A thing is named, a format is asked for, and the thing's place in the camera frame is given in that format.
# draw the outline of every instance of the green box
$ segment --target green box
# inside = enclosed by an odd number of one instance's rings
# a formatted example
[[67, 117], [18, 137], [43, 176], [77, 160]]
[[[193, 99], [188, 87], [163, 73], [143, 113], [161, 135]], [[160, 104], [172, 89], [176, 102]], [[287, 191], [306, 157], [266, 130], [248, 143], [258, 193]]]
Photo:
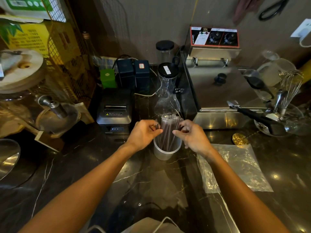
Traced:
[[103, 88], [117, 88], [115, 70], [105, 69], [100, 71], [100, 80]]

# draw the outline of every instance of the receipt printer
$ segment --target receipt printer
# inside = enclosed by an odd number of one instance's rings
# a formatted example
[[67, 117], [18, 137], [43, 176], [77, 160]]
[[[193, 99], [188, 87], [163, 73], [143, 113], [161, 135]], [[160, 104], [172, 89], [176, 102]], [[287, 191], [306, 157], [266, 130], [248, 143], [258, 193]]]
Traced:
[[134, 93], [131, 89], [106, 88], [97, 112], [97, 123], [106, 134], [129, 135], [133, 119]]

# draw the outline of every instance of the gold coaster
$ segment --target gold coaster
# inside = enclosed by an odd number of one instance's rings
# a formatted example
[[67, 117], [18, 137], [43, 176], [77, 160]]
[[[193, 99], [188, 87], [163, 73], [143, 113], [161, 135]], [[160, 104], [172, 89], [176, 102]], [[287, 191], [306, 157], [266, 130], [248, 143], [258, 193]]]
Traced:
[[242, 135], [241, 133], [234, 133], [232, 135], [232, 141], [235, 145], [248, 145], [249, 141], [246, 136]]

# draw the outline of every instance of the scissors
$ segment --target scissors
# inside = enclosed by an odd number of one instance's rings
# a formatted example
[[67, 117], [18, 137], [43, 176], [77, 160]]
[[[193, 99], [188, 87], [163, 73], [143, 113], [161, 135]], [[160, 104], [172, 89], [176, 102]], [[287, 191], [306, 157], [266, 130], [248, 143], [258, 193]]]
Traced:
[[258, 17], [260, 21], [267, 21], [269, 19], [272, 19], [277, 14], [281, 14], [284, 7], [287, 5], [289, 0], [280, 0], [277, 3], [273, 4], [272, 6], [265, 9]]

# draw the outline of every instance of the plastic cup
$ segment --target plastic cup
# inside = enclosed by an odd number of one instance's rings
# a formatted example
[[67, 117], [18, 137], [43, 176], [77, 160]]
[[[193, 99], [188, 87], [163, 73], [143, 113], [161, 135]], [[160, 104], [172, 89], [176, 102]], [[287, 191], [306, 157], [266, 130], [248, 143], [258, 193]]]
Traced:
[[180, 138], [175, 137], [174, 141], [173, 141], [173, 144], [172, 144], [173, 151], [171, 151], [171, 152], [166, 152], [166, 151], [161, 150], [157, 146], [155, 138], [153, 139], [153, 143], [154, 143], [153, 153], [155, 154], [155, 156], [159, 160], [166, 161], [166, 160], [169, 160], [173, 156], [173, 154], [176, 153], [181, 148], [182, 141], [181, 141]]

